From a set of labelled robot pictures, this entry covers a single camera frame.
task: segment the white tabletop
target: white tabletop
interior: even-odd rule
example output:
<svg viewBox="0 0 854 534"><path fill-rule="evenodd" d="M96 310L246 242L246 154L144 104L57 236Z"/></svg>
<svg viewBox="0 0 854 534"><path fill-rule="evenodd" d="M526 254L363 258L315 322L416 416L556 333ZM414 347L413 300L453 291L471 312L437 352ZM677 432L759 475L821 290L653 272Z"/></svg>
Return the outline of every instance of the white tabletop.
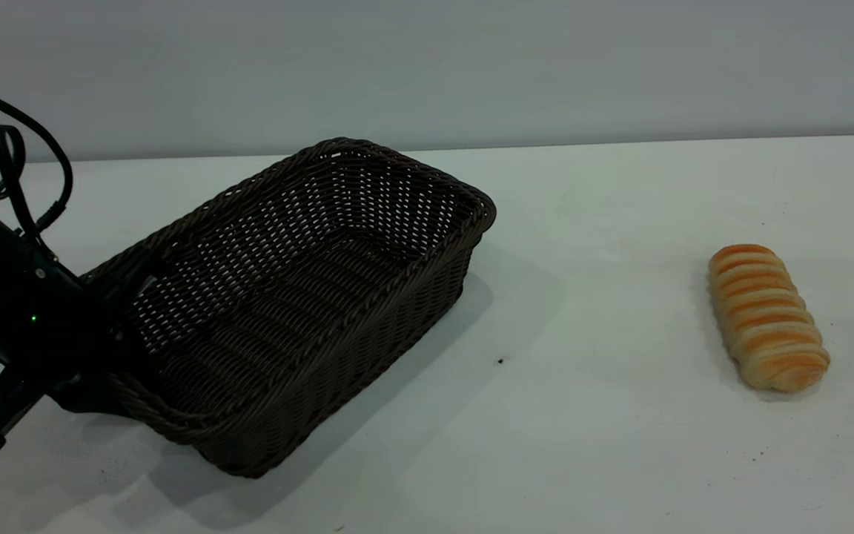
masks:
<svg viewBox="0 0 854 534"><path fill-rule="evenodd" d="M389 372L258 481L44 400L0 452L0 532L854 532L854 136L413 156L499 217ZM84 271L277 160L78 163L45 237ZM34 213L58 175L28 166ZM741 241L786 261L833 355L800 395L722 348L705 270Z"/></svg>

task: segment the basket bottom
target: basket bottom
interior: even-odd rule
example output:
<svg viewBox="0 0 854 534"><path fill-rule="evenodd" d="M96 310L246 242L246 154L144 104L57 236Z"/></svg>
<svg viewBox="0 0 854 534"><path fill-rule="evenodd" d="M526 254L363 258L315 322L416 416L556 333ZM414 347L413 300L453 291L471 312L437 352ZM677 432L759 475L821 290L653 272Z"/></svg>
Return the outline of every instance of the basket bottom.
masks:
<svg viewBox="0 0 854 534"><path fill-rule="evenodd" d="M284 385L294 355L370 291L396 277L416 253L372 237L346 237L306 254L285 276L162 352L162 382L175 408L216 412L267 384Z"/></svg>

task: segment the wicker basket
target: wicker basket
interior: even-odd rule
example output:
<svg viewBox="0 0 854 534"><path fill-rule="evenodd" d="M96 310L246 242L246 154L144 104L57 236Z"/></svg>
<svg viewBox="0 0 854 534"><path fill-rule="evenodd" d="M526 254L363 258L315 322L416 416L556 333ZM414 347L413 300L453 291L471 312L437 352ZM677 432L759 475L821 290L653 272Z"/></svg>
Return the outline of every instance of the wicker basket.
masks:
<svg viewBox="0 0 854 534"><path fill-rule="evenodd" d="M393 150L306 148L135 245L172 268L128 312L159 367L110 383L166 438L262 476L453 306L494 217Z"/></svg>

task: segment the golden bread roll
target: golden bread roll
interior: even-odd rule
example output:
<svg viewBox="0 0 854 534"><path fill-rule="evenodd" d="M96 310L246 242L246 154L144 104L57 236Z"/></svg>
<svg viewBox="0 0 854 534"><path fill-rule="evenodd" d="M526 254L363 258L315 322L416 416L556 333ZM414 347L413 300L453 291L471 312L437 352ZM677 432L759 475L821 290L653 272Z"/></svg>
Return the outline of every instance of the golden bread roll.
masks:
<svg viewBox="0 0 854 534"><path fill-rule="evenodd" d="M709 263L726 347L753 388L797 392L818 382L830 354L786 265L772 250L731 245Z"/></svg>

